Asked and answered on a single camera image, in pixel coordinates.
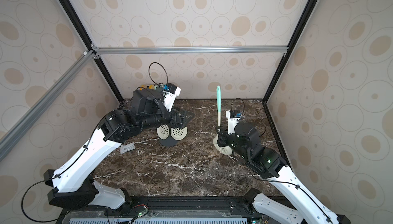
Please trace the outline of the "cream skimmer pile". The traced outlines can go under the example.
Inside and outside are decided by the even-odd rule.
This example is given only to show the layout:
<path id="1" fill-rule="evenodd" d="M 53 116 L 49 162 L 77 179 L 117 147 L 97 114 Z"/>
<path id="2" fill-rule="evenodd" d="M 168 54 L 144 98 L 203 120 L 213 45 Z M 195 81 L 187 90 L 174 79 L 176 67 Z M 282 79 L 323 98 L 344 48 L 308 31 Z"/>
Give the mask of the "cream skimmer pile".
<path id="1" fill-rule="evenodd" d="M 217 93 L 217 109 L 218 109 L 218 126 L 220 127 L 221 126 L 221 87 L 220 86 L 217 86 L 216 93 Z M 215 148 L 224 155 L 232 155 L 233 151 L 229 146 L 220 147 L 218 145 L 218 138 L 219 138 L 219 134 L 217 134 L 213 139 L 213 145 L 215 146 Z"/>
<path id="2" fill-rule="evenodd" d="M 166 140 L 171 134 L 170 128 L 168 125 L 164 124 L 157 128 L 157 135 L 161 140 Z"/>

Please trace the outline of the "grey utensil rack stand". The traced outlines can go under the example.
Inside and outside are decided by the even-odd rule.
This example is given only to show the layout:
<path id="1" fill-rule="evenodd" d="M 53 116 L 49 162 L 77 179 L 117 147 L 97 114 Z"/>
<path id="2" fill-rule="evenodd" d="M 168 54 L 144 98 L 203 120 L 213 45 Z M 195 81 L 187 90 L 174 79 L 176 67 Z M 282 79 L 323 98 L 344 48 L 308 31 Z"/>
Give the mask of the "grey utensil rack stand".
<path id="1" fill-rule="evenodd" d="M 175 140 L 171 133 L 169 134 L 159 134 L 159 143 L 164 147 L 172 147 L 179 143 L 178 140 Z"/>

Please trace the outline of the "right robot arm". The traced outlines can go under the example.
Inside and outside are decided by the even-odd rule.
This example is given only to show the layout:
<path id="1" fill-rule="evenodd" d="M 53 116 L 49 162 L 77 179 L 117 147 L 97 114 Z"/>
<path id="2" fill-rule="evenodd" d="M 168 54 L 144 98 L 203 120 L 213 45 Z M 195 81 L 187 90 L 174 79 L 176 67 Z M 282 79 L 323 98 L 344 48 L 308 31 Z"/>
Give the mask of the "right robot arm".
<path id="1" fill-rule="evenodd" d="M 247 168 L 260 180 L 277 188 L 292 204 L 287 207 L 253 190 L 249 201 L 254 210 L 280 224 L 349 224 L 345 215 L 336 214 L 324 205 L 299 180 L 287 162 L 274 149 L 261 144 L 260 133 L 250 123 L 240 122 L 231 128 L 216 127 L 218 146 L 229 146 L 244 160 Z"/>

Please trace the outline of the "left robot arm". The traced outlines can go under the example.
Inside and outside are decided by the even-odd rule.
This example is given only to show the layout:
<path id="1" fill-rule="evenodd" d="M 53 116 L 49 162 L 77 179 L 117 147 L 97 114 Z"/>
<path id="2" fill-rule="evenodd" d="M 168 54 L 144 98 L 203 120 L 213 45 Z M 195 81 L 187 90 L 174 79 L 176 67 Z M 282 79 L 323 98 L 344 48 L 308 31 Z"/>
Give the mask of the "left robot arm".
<path id="1" fill-rule="evenodd" d="M 93 178 L 95 168 L 115 149 L 146 128 L 156 128 L 159 143 L 178 144 L 187 135 L 194 114 L 174 106 L 181 89 L 167 83 L 155 89 L 138 87 L 131 108 L 106 114 L 88 141 L 64 165 L 44 173 L 51 206 L 78 210 L 88 205 L 102 206 L 120 213 L 131 210 L 132 199 L 125 189 L 104 186 Z"/>

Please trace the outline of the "left yellow toast slice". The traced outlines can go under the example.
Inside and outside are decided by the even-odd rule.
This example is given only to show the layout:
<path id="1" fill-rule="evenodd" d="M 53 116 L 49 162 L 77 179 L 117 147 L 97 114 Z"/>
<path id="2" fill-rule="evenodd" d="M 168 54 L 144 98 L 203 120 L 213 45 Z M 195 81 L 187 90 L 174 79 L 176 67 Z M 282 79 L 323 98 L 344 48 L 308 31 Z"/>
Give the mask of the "left yellow toast slice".
<path id="1" fill-rule="evenodd" d="M 143 89 L 155 90 L 156 86 L 154 84 L 144 84 L 144 85 L 141 85 L 140 87 L 138 87 L 138 90 L 143 90 Z"/>

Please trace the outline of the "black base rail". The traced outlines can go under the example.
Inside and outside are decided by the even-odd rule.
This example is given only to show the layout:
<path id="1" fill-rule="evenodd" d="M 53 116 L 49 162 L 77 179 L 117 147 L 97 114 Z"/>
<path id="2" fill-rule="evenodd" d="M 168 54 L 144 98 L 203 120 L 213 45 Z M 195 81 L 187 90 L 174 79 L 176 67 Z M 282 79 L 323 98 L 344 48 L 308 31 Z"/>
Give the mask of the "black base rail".
<path id="1" fill-rule="evenodd" d="M 59 224 L 275 224 L 243 196 L 137 196 L 128 212 L 100 206 L 62 211 Z"/>

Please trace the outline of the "back aluminium rail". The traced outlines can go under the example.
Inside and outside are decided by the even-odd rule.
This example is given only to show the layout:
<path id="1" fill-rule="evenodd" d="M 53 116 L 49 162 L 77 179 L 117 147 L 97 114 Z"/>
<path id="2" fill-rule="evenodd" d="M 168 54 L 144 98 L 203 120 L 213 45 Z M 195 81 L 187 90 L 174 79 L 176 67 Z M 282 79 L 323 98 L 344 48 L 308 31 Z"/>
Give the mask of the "back aluminium rail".
<path id="1" fill-rule="evenodd" d="M 93 47 L 99 55 L 109 54 L 229 54 L 285 53 L 287 46 L 202 46 L 202 47 Z"/>

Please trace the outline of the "aluminium rail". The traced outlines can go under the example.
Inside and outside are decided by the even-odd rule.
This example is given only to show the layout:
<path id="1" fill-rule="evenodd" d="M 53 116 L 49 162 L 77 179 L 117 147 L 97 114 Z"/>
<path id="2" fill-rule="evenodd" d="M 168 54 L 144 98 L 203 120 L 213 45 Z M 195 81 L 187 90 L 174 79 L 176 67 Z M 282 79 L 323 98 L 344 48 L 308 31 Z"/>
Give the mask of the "aluminium rail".
<path id="1" fill-rule="evenodd" d="M 48 107 L 57 99 L 60 93 L 70 84 L 80 70 L 93 59 L 94 51 L 90 50 L 81 56 L 38 100 L 36 104 L 30 108 L 27 113 L 18 120 L 18 122 L 9 130 L 1 140 L 1 160 L 13 149 L 13 147 L 21 140 L 26 132 L 33 124 L 42 116 Z"/>
<path id="2" fill-rule="evenodd" d="M 202 46 L 202 47 L 93 47 L 99 55 L 109 54 L 229 54 L 285 53 L 287 46 Z"/>

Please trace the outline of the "left aluminium rail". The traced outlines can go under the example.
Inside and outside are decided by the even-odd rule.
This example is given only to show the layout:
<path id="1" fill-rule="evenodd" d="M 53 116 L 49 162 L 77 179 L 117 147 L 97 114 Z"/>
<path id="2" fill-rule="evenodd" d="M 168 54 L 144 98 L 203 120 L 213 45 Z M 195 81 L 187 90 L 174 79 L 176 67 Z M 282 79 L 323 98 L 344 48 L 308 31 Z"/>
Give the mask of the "left aluminium rail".
<path id="1" fill-rule="evenodd" d="M 70 84 L 80 70 L 93 59 L 94 51 L 90 50 L 81 56 L 38 100 L 36 104 L 30 108 L 27 113 L 18 120 L 18 122 L 9 130 L 1 140 L 1 160 L 13 149 L 13 147 L 21 140 L 26 132 L 33 124 L 42 116 L 48 107 L 57 99 L 60 93 Z"/>

